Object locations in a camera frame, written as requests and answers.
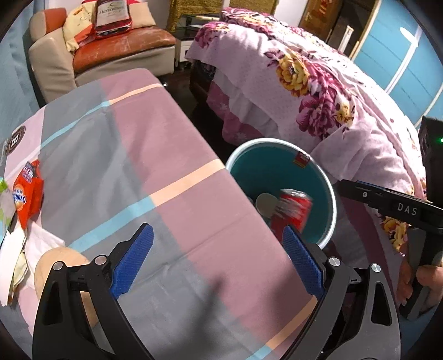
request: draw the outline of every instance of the red snack bag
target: red snack bag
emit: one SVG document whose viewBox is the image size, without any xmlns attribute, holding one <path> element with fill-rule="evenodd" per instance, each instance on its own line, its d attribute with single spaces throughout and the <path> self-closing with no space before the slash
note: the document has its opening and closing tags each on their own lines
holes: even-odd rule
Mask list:
<svg viewBox="0 0 443 360">
<path fill-rule="evenodd" d="M 27 162 L 14 182 L 12 196 L 22 229 L 28 220 L 40 211 L 43 198 L 43 179 L 39 170 L 40 161 Z"/>
</svg>

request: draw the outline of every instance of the black handle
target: black handle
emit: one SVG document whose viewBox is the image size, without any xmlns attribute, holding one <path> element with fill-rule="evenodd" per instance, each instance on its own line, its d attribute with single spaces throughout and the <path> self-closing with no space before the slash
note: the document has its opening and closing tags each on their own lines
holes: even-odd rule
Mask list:
<svg viewBox="0 0 443 360">
<path fill-rule="evenodd" d="M 412 281 L 412 296 L 407 300 L 406 305 L 400 305 L 399 311 L 400 314 L 408 320 L 415 320 L 420 311 L 425 304 L 430 289 L 426 286 L 422 286 L 417 278 L 415 277 L 415 273 L 417 271 L 418 266 L 422 265 L 434 265 L 441 266 L 442 255 L 443 255 L 443 241 L 440 235 L 436 235 L 433 233 L 426 233 L 425 240 L 423 243 L 421 256 L 420 256 L 420 239 L 409 239 L 408 233 L 408 242 L 409 242 L 409 263 L 412 266 L 414 279 Z M 418 266 L 416 262 L 413 260 L 415 257 L 420 256 L 420 261 Z"/>
</svg>

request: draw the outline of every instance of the gold curtain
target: gold curtain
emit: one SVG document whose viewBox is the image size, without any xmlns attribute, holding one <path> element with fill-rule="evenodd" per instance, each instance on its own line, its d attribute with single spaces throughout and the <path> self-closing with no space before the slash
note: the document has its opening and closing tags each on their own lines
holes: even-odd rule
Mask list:
<svg viewBox="0 0 443 360">
<path fill-rule="evenodd" d="M 182 15 L 219 14 L 222 0 L 170 0 L 167 29 L 174 31 Z"/>
<path fill-rule="evenodd" d="M 182 15 L 220 13 L 222 0 L 170 0 L 167 29 L 175 31 Z M 231 0 L 232 8 L 243 8 L 273 14 L 279 0 Z"/>
<path fill-rule="evenodd" d="M 279 0 L 231 0 L 229 6 L 273 14 L 278 2 Z"/>
</svg>

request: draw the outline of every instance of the teal trash bin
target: teal trash bin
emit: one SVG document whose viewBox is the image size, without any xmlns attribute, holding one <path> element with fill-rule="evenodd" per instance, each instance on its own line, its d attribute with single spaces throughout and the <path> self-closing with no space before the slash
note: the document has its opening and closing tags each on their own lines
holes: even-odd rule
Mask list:
<svg viewBox="0 0 443 360">
<path fill-rule="evenodd" d="M 337 220 L 337 204 L 332 185 L 313 159 L 305 168 L 294 163 L 302 149 L 283 140 L 261 138 L 239 146 L 229 157 L 226 168 L 243 192 L 255 201 L 268 192 L 276 197 L 280 189 L 291 188 L 312 198 L 312 209 L 302 236 L 324 248 Z"/>
</svg>

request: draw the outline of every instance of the wooden floor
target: wooden floor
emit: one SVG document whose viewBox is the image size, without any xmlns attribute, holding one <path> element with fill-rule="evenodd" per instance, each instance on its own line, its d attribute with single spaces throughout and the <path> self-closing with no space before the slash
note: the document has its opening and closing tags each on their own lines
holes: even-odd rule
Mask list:
<svg viewBox="0 0 443 360">
<path fill-rule="evenodd" d="M 222 138 L 222 121 L 206 104 L 198 104 L 189 90 L 190 69 L 176 70 L 162 77 L 171 94 L 183 112 L 205 138 L 218 157 L 226 163 L 235 146 Z"/>
</svg>

